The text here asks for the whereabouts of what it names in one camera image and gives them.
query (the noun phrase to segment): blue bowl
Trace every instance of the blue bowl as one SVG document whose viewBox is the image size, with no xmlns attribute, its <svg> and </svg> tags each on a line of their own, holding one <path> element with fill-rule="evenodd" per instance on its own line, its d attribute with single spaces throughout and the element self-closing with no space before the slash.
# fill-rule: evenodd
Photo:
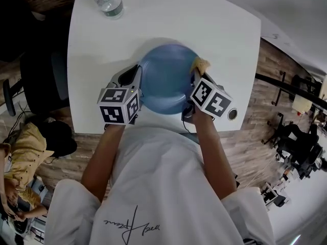
<svg viewBox="0 0 327 245">
<path fill-rule="evenodd" d="M 190 69 L 197 56 L 179 44 L 166 44 L 149 51 L 139 62 L 142 66 L 141 101 L 160 114 L 182 112 L 190 94 Z"/>
</svg>

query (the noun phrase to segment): wooden floor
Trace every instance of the wooden floor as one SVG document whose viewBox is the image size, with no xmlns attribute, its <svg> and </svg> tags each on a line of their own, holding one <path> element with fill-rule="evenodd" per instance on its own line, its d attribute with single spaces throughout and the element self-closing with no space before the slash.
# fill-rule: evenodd
<svg viewBox="0 0 327 245">
<path fill-rule="evenodd" d="M 0 79 L 17 80 L 19 76 L 17 63 L 16 65 L 13 64 L 12 72 L 9 67 L 6 67 L 5 71 L 3 71 L 1 63 L 0 68 Z M 289 83 L 295 74 L 306 74 L 296 62 L 262 40 L 257 73 L 281 79 L 280 70 L 286 72 L 286 82 Z M 251 98 L 241 130 L 219 133 L 232 169 L 238 175 L 239 188 L 244 188 L 247 185 L 260 186 L 266 181 L 273 182 L 279 177 L 276 174 L 279 164 L 274 160 L 275 150 L 272 150 L 268 144 L 261 144 L 261 139 L 268 138 L 273 132 L 272 127 L 267 125 L 268 120 L 272 121 L 273 125 L 277 125 L 279 122 L 277 114 L 281 112 L 285 116 L 285 123 L 294 121 L 302 130 L 307 130 L 309 127 L 308 116 L 297 116 L 296 111 L 291 108 L 292 104 L 287 94 L 282 92 L 277 107 L 271 105 L 271 101 L 275 100 L 277 93 L 278 89 L 276 87 L 254 80 Z M 53 115 L 56 119 L 64 121 L 73 127 L 69 108 L 58 110 Z M 5 138 L 7 136 L 15 120 L 16 117 L 10 117 L 7 113 L 0 115 L 0 137 Z M 64 159 L 54 160 L 51 164 L 44 163 L 37 170 L 37 174 L 43 178 L 44 183 L 51 191 L 53 191 L 58 181 L 62 179 L 77 181 L 81 179 L 100 136 L 75 134 L 74 137 L 78 144 L 75 153 Z M 50 199 L 51 195 L 47 197 L 45 203 L 49 204 Z"/>
</svg>

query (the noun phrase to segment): yellow sponge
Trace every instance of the yellow sponge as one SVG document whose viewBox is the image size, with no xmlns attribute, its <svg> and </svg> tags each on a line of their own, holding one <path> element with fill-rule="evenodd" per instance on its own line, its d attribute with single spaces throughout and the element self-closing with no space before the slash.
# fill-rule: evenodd
<svg viewBox="0 0 327 245">
<path fill-rule="evenodd" d="M 203 76 L 207 68 L 210 66 L 210 63 L 207 60 L 204 60 L 200 57 L 196 57 L 192 63 L 191 72 L 197 68 L 200 75 Z"/>
</svg>

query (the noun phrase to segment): person in yellow shirt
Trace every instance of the person in yellow shirt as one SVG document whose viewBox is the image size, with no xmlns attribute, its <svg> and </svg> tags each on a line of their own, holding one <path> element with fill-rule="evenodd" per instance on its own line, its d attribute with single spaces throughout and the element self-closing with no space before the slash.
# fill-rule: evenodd
<svg viewBox="0 0 327 245">
<path fill-rule="evenodd" d="M 43 122 L 38 126 L 30 122 L 24 126 L 13 146 L 0 144 L 0 197 L 4 211 L 17 221 L 46 214 L 40 196 L 28 184 L 47 157 L 68 155 L 76 148 L 70 127 L 60 121 Z M 10 153 L 11 168 L 4 171 Z M 15 213 L 10 209 L 8 203 L 16 207 L 18 196 L 30 203 L 31 211 Z"/>
</svg>

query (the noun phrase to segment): person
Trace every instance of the person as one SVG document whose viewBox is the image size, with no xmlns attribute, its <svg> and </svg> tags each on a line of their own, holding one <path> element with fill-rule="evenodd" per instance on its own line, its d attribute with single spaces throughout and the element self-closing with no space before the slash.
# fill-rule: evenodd
<svg viewBox="0 0 327 245">
<path fill-rule="evenodd" d="M 237 190 L 212 117 L 196 108 L 193 122 L 200 146 L 109 125 L 81 183 L 57 184 L 45 245 L 275 244 L 260 191 Z"/>
<path fill-rule="evenodd" d="M 41 122 L 38 126 L 29 122 L 13 146 L 0 144 L 0 198 L 3 210 L 9 216 L 23 222 L 26 218 L 47 214 L 40 196 L 28 184 L 47 157 L 59 157 L 76 150 L 77 144 L 71 137 L 70 127 L 63 122 Z M 11 163 L 10 168 L 5 170 L 8 163 Z M 18 196 L 30 203 L 32 210 L 13 211 L 17 208 Z"/>
</svg>

